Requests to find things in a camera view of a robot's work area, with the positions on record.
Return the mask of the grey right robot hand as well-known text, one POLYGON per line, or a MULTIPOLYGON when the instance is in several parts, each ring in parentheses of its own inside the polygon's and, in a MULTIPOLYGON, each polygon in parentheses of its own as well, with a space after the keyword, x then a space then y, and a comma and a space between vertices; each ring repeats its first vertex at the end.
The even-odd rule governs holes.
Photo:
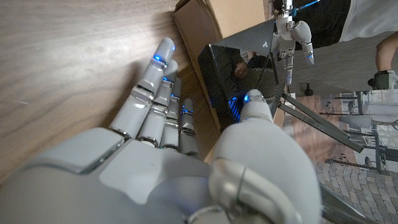
POLYGON ((108 128, 33 157, 1 186, 2 223, 320 223, 315 168, 258 90, 198 157, 192 102, 179 111, 164 38, 108 128))

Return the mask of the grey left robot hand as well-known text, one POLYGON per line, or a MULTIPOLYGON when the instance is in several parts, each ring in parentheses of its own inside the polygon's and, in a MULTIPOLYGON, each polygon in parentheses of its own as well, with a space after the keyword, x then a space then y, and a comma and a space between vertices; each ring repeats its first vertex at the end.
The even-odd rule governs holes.
POLYGON ((271 50, 284 62, 286 85, 290 85, 296 43, 302 46, 305 61, 310 65, 314 64, 312 34, 306 22, 294 22, 293 17, 288 14, 277 17, 275 24, 277 31, 273 33, 271 50))

